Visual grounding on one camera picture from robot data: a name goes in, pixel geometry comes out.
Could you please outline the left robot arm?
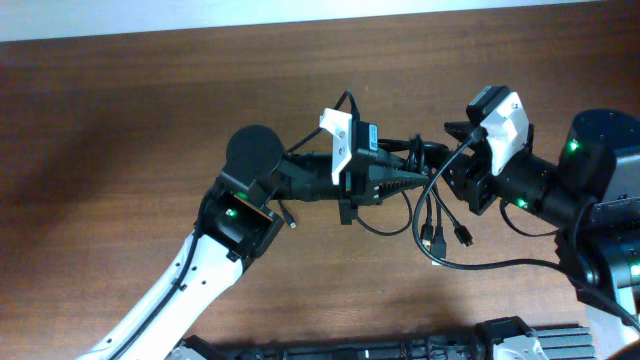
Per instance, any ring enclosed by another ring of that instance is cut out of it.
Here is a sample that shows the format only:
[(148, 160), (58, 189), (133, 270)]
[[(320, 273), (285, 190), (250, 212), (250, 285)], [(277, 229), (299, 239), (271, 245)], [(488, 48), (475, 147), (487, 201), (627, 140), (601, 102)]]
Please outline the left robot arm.
[(171, 265), (86, 359), (164, 359), (206, 308), (237, 283), (285, 224), (271, 203), (335, 200), (350, 224), (362, 206), (427, 181), (417, 139), (379, 139), (364, 123), (334, 136), (331, 152), (286, 150), (262, 125), (237, 131)]

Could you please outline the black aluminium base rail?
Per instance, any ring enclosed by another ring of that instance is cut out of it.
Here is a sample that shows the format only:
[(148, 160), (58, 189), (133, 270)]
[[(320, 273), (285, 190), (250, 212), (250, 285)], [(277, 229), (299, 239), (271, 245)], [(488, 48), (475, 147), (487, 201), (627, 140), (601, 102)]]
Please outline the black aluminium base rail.
[(198, 336), (181, 340), (169, 360), (524, 360), (594, 359), (590, 329), (532, 328), (517, 316), (487, 320), (453, 332), (334, 344), (272, 344), (216, 348)]

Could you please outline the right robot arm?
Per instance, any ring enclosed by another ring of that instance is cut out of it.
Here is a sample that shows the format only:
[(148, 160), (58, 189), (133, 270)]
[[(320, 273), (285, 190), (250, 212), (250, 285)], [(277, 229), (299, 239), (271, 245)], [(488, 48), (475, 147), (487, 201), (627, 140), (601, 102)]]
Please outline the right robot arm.
[(528, 137), (498, 175), (485, 143), (459, 155), (443, 177), (455, 196), (480, 215), (495, 199), (557, 227), (560, 267), (602, 293), (577, 289), (594, 309), (590, 319), (602, 348), (618, 359), (639, 356), (639, 338), (628, 320), (614, 319), (615, 305), (639, 315), (639, 121), (621, 111), (577, 114), (551, 163), (533, 152)]

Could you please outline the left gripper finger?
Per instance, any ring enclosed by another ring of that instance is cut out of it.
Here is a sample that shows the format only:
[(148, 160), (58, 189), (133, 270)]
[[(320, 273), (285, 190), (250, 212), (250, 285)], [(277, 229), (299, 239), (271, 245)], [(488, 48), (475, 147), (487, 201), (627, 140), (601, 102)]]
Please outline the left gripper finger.
[(429, 183), (424, 174), (401, 169), (372, 165), (365, 182), (365, 198), (371, 204), (381, 204), (385, 199), (402, 191), (412, 190)]
[(405, 160), (384, 149), (369, 152), (369, 168), (403, 169)]

